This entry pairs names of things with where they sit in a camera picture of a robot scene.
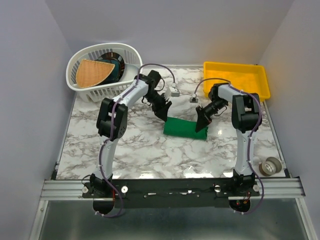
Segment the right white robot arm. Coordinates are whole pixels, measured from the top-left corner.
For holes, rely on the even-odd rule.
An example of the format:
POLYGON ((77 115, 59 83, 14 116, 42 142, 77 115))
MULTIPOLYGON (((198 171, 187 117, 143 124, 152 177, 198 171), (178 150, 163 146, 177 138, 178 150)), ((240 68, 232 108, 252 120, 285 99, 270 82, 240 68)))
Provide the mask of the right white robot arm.
POLYGON ((231 123, 237 134, 237 155, 233 176, 228 189, 241 196, 255 185, 256 173, 253 169, 253 153, 256 132, 262 123, 259 95, 241 91, 231 83, 214 84, 209 94, 211 103, 197 106, 195 131, 199 132, 212 122, 212 116, 231 104, 231 123))

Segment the yellow plastic tray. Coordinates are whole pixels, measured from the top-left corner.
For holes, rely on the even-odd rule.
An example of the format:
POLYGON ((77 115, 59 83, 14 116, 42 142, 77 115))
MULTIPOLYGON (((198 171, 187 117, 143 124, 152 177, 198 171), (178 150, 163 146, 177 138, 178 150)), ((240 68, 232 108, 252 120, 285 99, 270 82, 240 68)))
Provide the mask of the yellow plastic tray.
POLYGON ((271 97, 267 74, 261 65, 206 61, 203 63, 203 92, 208 96, 214 84, 226 79, 231 84, 248 93, 257 93, 263 102, 271 97))

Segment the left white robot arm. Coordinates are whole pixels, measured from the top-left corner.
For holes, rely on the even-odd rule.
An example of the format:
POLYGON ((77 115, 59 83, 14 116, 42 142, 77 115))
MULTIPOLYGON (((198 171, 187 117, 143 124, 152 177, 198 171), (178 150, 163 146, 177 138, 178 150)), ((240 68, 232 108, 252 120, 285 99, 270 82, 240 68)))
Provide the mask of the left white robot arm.
POLYGON ((156 90, 161 79, 159 72, 151 70, 148 75, 137 76, 120 95, 102 100, 96 122, 101 147, 97 170, 91 174, 87 187, 91 194, 96 193, 104 198, 115 191, 111 181, 116 147, 127 130, 128 111, 139 99, 147 100, 154 115, 164 122, 167 121, 172 102, 165 94, 159 94, 156 90))

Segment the green t shirt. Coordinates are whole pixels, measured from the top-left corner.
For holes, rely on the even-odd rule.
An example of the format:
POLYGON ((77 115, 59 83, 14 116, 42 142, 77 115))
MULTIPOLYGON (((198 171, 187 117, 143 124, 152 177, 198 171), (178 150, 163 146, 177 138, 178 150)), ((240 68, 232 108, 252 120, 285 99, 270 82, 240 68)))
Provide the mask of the green t shirt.
POLYGON ((196 132, 196 122, 168 117, 164 123, 163 134, 178 138, 188 138, 193 140, 206 140, 208 137, 208 127, 196 132))

